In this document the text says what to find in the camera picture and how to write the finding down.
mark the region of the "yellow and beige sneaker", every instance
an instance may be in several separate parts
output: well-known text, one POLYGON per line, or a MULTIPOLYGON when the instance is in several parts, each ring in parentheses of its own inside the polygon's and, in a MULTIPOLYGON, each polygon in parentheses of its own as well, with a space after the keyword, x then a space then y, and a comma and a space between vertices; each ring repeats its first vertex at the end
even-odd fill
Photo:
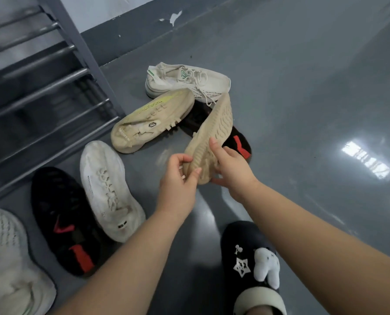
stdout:
POLYGON ((138 108, 112 129, 114 148, 124 154, 140 149, 166 129, 176 126, 191 111, 195 97, 190 89, 168 91, 138 108))
POLYGON ((224 93, 185 149, 185 153, 193 157, 191 163, 183 164, 183 174, 186 177, 196 168, 202 167, 198 184, 206 184, 213 178, 218 160, 210 149, 209 139, 215 137, 222 146, 230 136, 232 127, 230 96, 224 93))

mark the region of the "gray floor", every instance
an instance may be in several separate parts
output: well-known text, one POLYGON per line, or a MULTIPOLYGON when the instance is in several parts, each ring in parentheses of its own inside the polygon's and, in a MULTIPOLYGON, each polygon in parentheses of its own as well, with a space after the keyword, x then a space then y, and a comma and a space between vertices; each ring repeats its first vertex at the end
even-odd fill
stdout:
MULTIPOLYGON (((251 144, 257 177, 390 255, 390 0, 232 0, 103 68, 127 113, 149 101, 145 71, 160 61, 228 75, 234 125, 251 144)), ((147 215, 166 159, 189 140, 175 130, 121 156, 147 215)), ((79 178, 78 160, 75 155, 59 167, 79 178)), ((0 207, 25 222, 60 305, 84 281, 63 271, 49 252, 31 214, 29 188, 0 207)), ((238 219, 249 217, 226 190, 198 188, 150 314, 223 313, 220 232, 238 219)), ((288 313, 325 314, 281 265, 288 313)))

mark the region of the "person's right arm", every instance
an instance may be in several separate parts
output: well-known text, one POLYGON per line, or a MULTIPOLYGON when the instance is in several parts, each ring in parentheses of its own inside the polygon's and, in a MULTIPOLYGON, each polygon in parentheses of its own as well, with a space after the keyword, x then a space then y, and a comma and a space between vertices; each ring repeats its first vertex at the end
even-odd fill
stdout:
POLYGON ((390 257, 260 183, 244 158, 210 139, 227 187, 332 315, 390 314, 390 257))

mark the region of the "black and red sneaker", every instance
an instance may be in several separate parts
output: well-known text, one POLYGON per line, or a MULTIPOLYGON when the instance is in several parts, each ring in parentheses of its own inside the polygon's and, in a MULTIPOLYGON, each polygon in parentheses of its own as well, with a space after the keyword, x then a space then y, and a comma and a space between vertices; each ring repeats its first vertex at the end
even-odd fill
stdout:
POLYGON ((31 202, 36 222, 62 267, 76 276, 92 272, 101 245, 84 189, 64 171, 45 167, 33 176, 31 202))
POLYGON ((248 221, 229 224, 221 237, 228 313, 243 315, 253 307, 269 306, 286 315, 279 295, 279 260, 274 246, 248 221))
MULTIPOLYGON (((193 133, 198 132, 202 123, 207 119, 211 113, 211 107, 208 107, 205 103, 195 101, 192 110, 189 114, 179 123, 179 127, 187 133, 189 136, 193 136, 193 133)), ((251 157, 251 148, 247 142, 246 137, 240 133, 234 126, 231 130, 230 136, 223 143, 223 146, 227 146, 231 149, 236 150, 241 154, 247 161, 251 157)))

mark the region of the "hand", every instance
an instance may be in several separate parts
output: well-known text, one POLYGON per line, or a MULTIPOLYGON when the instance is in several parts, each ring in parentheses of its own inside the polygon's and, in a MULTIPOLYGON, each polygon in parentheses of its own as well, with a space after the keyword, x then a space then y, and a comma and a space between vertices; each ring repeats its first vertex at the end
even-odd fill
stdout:
POLYGON ((202 168, 192 171, 184 181, 180 168, 183 163, 192 161, 187 154, 173 154, 169 158, 166 173, 160 180, 160 192, 157 198, 158 212, 164 212, 178 223, 183 223, 195 205, 195 192, 202 168))
POLYGON ((241 203, 246 191, 260 182, 237 151, 222 148, 214 137, 210 138, 210 149, 218 159, 216 171, 223 176, 222 179, 212 178, 211 182, 228 188, 233 199, 241 203))

